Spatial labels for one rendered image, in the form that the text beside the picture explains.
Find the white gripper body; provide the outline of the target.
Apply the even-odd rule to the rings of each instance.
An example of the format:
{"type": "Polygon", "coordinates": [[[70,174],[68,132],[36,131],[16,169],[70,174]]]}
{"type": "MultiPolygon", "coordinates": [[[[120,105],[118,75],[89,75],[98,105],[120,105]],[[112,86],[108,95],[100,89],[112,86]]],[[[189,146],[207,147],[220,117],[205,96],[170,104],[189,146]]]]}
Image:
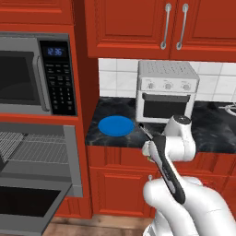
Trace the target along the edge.
{"type": "Polygon", "coordinates": [[[152,157],[152,141],[146,141],[142,147],[142,154],[146,157],[152,157]]]}

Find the dark thin tongs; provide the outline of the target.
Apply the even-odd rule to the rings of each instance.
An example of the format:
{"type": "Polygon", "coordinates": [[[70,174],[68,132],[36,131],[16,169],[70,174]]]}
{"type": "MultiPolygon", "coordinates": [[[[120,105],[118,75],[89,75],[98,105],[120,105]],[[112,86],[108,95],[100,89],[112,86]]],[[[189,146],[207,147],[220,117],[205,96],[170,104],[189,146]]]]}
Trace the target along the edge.
{"type": "Polygon", "coordinates": [[[138,127],[145,133],[145,135],[147,136],[147,138],[149,140],[152,140],[153,139],[153,136],[152,134],[145,128],[145,126],[141,123],[138,124],[138,127]]]}

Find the blue round plate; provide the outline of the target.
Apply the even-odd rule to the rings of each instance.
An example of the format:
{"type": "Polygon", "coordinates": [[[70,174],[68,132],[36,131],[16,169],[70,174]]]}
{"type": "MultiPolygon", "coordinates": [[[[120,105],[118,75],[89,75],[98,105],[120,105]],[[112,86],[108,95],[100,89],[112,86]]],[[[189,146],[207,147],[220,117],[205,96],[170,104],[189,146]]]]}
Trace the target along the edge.
{"type": "Polygon", "coordinates": [[[134,123],[127,117],[111,115],[100,120],[98,127],[107,136],[126,136],[134,129],[134,123]]]}

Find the toaster oven glass door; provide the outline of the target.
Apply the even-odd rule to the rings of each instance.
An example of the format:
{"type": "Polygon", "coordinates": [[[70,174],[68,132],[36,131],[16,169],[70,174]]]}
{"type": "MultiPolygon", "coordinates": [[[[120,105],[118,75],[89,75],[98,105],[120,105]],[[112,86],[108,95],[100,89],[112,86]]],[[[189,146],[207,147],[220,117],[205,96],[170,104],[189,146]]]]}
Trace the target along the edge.
{"type": "Polygon", "coordinates": [[[159,101],[144,100],[143,116],[145,118],[169,119],[173,115],[184,115],[188,102],[186,102],[186,103],[183,103],[183,102],[159,102],[159,101]]]}

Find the grey built-in oven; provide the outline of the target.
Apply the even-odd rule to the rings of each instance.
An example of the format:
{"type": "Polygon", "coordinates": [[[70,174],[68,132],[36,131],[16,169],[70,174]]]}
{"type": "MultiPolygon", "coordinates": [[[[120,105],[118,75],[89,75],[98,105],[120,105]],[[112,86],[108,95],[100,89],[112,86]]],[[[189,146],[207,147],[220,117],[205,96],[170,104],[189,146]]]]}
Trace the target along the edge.
{"type": "Polygon", "coordinates": [[[76,128],[73,125],[0,123],[0,132],[63,136],[66,143],[67,164],[13,160],[4,163],[0,158],[0,175],[20,179],[71,183],[68,195],[83,196],[76,128]]]}

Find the white toaster oven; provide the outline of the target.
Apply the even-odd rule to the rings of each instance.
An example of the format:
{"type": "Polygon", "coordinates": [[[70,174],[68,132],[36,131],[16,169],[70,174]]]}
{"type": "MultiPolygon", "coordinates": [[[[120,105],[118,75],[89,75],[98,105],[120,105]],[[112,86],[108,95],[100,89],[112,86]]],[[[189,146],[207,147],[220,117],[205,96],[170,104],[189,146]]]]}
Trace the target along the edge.
{"type": "Polygon", "coordinates": [[[178,61],[149,61],[138,62],[137,82],[136,82],[136,120],[139,123],[165,124],[169,119],[145,118],[143,116],[144,100],[142,94],[154,95],[189,95],[185,116],[190,118],[195,103],[195,96],[199,84],[199,76],[188,62],[178,61]],[[154,83],[154,89],[148,89],[148,83],[154,83]],[[172,89],[166,90],[165,83],[172,83],[172,89]],[[190,84],[190,90],[184,90],[183,85],[190,84]]]}

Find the metal oven rack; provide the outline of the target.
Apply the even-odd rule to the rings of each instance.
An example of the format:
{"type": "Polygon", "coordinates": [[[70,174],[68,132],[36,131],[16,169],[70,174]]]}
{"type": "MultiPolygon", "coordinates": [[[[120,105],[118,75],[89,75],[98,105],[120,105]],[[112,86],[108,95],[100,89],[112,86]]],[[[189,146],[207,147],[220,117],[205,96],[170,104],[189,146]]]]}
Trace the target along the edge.
{"type": "Polygon", "coordinates": [[[0,132],[0,158],[4,163],[68,163],[65,138],[58,135],[0,132]]]}

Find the grey oven door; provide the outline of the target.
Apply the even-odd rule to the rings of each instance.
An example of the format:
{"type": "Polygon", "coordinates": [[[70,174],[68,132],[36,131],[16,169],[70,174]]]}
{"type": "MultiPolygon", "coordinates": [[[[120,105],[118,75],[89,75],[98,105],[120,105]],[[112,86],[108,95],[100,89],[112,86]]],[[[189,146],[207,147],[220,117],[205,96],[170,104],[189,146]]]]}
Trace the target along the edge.
{"type": "Polygon", "coordinates": [[[0,178],[0,234],[42,236],[71,183],[0,178]]]}

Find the grey microwave oven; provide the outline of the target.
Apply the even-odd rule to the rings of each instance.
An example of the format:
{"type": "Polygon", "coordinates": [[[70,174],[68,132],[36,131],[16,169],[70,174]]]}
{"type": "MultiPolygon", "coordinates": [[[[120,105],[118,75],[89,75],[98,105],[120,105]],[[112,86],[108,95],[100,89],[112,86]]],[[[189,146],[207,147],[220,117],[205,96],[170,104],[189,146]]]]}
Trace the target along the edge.
{"type": "Polygon", "coordinates": [[[0,112],[77,114],[68,34],[0,32],[0,112]],[[41,89],[38,56],[47,82],[49,112],[41,89]]]}

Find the red drawer front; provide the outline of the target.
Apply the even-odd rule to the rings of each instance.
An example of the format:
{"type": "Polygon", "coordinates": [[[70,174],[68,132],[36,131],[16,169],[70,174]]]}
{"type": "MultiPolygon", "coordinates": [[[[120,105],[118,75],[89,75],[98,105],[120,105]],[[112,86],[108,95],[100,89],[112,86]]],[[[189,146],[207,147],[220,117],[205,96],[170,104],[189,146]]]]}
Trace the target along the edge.
{"type": "Polygon", "coordinates": [[[197,172],[228,176],[234,168],[236,155],[200,152],[195,159],[197,172]]]}
{"type": "Polygon", "coordinates": [[[90,167],[156,169],[140,148],[87,146],[87,151],[90,167]]]}

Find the red base cupboard door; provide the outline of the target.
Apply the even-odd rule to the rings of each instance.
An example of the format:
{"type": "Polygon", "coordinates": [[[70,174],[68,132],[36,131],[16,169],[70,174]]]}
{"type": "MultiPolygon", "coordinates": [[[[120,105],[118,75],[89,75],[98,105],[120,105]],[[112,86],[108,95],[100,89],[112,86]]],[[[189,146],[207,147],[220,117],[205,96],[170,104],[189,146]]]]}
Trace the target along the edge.
{"type": "Polygon", "coordinates": [[[154,171],[90,168],[94,214],[148,218],[150,206],[143,187],[154,171]]]}
{"type": "Polygon", "coordinates": [[[214,188],[227,202],[232,215],[236,219],[236,177],[215,176],[213,180],[214,188]]]}

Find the red cupboard door above microwave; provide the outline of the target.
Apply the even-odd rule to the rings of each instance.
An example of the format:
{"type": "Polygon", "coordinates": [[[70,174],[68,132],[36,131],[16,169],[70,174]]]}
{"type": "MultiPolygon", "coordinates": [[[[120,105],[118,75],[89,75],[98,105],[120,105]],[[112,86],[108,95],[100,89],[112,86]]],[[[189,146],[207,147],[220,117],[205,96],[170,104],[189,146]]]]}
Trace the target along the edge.
{"type": "Polygon", "coordinates": [[[71,0],[0,0],[0,23],[73,23],[71,0]]]}

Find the red wall cupboard door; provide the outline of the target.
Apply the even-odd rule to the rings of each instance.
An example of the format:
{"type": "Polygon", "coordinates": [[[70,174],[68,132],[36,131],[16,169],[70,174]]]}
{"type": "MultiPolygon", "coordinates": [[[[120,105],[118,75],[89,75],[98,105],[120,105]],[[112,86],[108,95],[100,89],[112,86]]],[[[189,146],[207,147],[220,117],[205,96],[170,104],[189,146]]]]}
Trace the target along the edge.
{"type": "Polygon", "coordinates": [[[171,59],[236,63],[236,0],[177,0],[171,59]],[[176,49],[183,26],[183,4],[189,6],[183,47],[176,49]]]}
{"type": "Polygon", "coordinates": [[[167,59],[177,0],[85,0],[88,55],[96,58],[167,59]],[[160,49],[171,3],[165,50],[160,49]]]}

